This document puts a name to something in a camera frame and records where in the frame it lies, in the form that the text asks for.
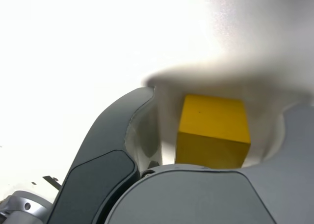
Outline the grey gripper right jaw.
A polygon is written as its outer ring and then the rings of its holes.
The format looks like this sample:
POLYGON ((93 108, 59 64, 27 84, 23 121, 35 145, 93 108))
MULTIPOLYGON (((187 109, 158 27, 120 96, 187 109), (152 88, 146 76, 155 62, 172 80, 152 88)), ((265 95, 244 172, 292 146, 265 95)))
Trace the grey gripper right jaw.
POLYGON ((271 158, 243 168, 250 147, 239 100, 188 95, 176 163, 152 169, 114 204, 108 224, 311 224, 314 108, 283 110, 285 136, 271 158))

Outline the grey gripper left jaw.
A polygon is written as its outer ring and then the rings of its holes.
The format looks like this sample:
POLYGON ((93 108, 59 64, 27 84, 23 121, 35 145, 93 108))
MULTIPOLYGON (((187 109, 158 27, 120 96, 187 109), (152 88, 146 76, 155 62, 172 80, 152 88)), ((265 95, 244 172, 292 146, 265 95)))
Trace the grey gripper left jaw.
POLYGON ((161 164, 152 87, 122 96, 88 131, 48 218, 50 224, 102 224, 150 164, 161 164))

